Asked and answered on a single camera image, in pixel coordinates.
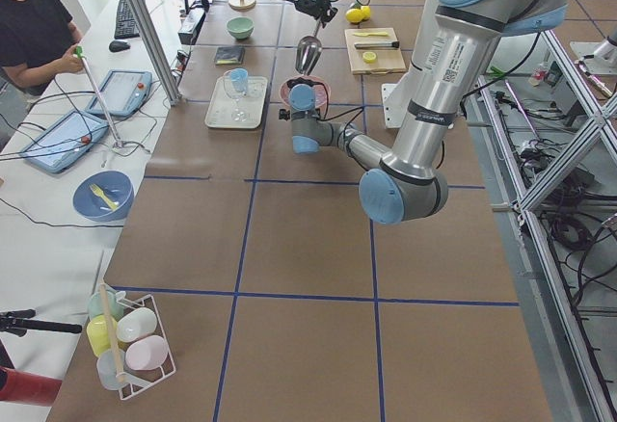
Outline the steel ice scoop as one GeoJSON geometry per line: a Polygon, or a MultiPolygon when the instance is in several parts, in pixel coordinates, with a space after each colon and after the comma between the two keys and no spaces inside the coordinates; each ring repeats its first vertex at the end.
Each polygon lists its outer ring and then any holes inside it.
{"type": "Polygon", "coordinates": [[[322,42],[317,37],[321,27],[322,22],[318,19],[312,33],[302,37],[298,42],[296,48],[295,69],[300,74],[311,74],[321,56],[323,49],[322,42]]]}

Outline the light blue plastic cup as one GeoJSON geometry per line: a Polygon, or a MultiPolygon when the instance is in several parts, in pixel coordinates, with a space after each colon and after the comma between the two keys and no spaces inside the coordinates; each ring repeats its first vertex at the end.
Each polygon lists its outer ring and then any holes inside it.
{"type": "Polygon", "coordinates": [[[243,97],[248,92],[249,74],[245,68],[235,68],[228,74],[233,97],[243,97]]]}

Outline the white cup in rack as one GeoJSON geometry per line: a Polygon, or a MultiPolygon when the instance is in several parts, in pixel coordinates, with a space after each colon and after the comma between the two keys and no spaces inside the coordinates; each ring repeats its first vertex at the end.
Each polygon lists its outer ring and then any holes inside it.
{"type": "Polygon", "coordinates": [[[116,335],[120,342],[134,342],[153,333],[157,324],[156,314],[151,309],[139,307],[118,321],[116,335]]]}

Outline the pink cup in rack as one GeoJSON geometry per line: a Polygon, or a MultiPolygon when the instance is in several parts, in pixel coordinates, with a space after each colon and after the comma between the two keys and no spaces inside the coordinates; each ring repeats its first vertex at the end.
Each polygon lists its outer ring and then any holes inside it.
{"type": "Polygon", "coordinates": [[[126,365],[137,371],[153,370],[167,359],[169,346],[160,335],[150,335],[132,343],[125,352],[126,365]]]}

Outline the yellow cup in rack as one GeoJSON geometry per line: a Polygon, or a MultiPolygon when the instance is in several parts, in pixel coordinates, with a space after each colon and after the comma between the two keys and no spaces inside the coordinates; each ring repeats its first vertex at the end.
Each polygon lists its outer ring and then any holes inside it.
{"type": "Polygon", "coordinates": [[[86,334],[96,357],[100,357],[111,348],[107,324],[103,315],[95,316],[90,320],[86,328],[86,334]]]}

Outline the whole yellow lemon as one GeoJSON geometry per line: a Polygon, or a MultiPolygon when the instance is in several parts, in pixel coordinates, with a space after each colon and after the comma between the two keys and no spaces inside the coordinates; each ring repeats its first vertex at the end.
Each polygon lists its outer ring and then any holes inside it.
{"type": "Polygon", "coordinates": [[[359,24],[364,21],[364,12],[361,8],[350,8],[346,11],[345,18],[351,24],[359,24]]]}

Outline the pink bowl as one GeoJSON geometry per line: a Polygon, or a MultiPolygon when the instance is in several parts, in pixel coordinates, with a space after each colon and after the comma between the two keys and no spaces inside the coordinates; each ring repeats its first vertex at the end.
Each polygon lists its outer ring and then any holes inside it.
{"type": "Polygon", "coordinates": [[[310,85],[314,89],[316,108],[325,108],[329,103],[331,88],[325,80],[313,75],[296,75],[280,85],[279,96],[285,105],[289,105],[291,89],[297,84],[310,85]]]}

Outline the yellow plastic knife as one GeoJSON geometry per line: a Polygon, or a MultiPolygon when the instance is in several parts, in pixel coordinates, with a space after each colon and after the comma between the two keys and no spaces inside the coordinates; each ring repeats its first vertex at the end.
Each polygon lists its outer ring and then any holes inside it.
{"type": "Polygon", "coordinates": [[[389,33],[385,31],[381,32],[354,32],[352,34],[355,37],[368,38],[368,37],[388,37],[389,33]]]}

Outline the clear wine glass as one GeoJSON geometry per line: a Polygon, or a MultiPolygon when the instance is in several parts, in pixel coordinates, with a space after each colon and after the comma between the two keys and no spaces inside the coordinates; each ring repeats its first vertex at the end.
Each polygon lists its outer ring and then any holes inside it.
{"type": "Polygon", "coordinates": [[[228,70],[223,77],[226,95],[233,101],[233,119],[237,122],[246,120],[247,115],[241,107],[241,100],[248,91],[248,71],[244,68],[228,70]]]}

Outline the lemon half slice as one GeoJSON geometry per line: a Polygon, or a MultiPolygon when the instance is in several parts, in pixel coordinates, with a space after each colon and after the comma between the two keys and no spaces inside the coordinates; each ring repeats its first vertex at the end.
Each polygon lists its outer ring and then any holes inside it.
{"type": "Polygon", "coordinates": [[[378,55],[373,51],[364,51],[362,53],[362,60],[367,64],[375,64],[378,60],[378,55]]]}

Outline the steel cylinder rod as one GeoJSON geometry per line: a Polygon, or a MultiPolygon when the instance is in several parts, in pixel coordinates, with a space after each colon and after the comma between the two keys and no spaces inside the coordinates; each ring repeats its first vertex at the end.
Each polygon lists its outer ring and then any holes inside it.
{"type": "Polygon", "coordinates": [[[398,40],[355,42],[354,43],[354,48],[358,50],[391,50],[391,49],[398,49],[399,47],[400,47],[400,42],[398,40]]]}

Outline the wooden cutting board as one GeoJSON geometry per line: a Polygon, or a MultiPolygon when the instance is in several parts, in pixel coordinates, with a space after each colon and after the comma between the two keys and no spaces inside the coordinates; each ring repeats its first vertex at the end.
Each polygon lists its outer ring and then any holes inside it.
{"type": "Polygon", "coordinates": [[[391,27],[386,28],[367,28],[367,29],[346,29],[344,31],[348,58],[351,72],[358,74],[383,74],[383,73],[401,73],[407,70],[400,47],[391,50],[358,50],[354,48],[355,42],[370,42],[370,41],[393,41],[399,38],[391,27]],[[388,37],[355,37],[354,32],[381,32],[389,33],[388,37]],[[378,60],[375,64],[367,64],[362,60],[364,51],[373,51],[378,55],[378,60]]]}

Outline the green ceramic bowl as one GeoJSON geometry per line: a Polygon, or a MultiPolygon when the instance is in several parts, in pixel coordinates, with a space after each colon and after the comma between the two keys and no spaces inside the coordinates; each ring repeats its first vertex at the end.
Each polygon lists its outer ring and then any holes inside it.
{"type": "Polygon", "coordinates": [[[227,31],[236,40],[245,40],[249,38],[254,28],[254,22],[246,16],[238,16],[227,22],[227,31]]]}

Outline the blue bowl with fork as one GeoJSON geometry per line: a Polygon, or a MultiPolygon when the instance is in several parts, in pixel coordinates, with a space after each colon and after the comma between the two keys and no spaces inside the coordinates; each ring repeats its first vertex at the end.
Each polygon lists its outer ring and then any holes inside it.
{"type": "Polygon", "coordinates": [[[110,223],[128,216],[134,200],[130,178],[121,171],[101,171],[86,178],[75,190],[72,205],[82,217],[110,223]]]}

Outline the red fire extinguisher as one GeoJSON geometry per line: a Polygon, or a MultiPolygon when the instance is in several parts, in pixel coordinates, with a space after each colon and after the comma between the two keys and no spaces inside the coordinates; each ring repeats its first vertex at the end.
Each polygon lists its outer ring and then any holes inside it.
{"type": "Polygon", "coordinates": [[[46,376],[1,367],[1,395],[4,402],[50,407],[62,381],[46,376]]]}

